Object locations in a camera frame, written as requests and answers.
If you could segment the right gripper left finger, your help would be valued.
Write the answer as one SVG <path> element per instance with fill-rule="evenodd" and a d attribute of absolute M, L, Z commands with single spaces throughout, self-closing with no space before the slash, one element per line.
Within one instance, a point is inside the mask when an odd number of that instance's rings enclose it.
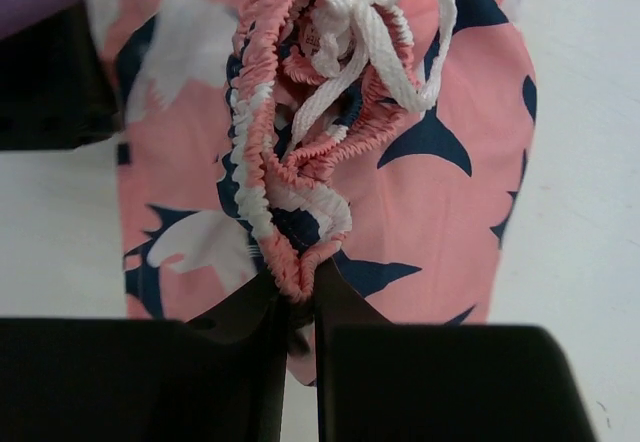
<path fill-rule="evenodd" d="M 261 273 L 189 322 L 5 318 L 5 441 L 276 441 L 288 309 Z"/>

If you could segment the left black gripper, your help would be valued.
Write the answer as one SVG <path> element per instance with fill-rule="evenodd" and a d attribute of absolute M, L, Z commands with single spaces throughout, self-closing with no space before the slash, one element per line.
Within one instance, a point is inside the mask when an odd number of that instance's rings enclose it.
<path fill-rule="evenodd" d="M 1 150 L 70 150 L 121 128 L 81 2 L 1 41 Z"/>

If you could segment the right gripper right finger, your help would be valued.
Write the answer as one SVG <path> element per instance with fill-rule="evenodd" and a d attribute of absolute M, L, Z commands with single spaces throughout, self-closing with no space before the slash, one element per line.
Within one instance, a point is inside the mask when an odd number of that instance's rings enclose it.
<path fill-rule="evenodd" d="M 333 262 L 314 286 L 323 441 L 591 441 L 567 359 L 536 326 L 394 324 Z"/>

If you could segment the pink shark print shorts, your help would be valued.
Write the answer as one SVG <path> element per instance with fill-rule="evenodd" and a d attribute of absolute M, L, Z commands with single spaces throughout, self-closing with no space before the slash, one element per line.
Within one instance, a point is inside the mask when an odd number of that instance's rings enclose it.
<path fill-rule="evenodd" d="M 126 310 L 336 263 L 399 323 L 487 319 L 535 129 L 521 0 L 87 0 L 123 107 Z"/>

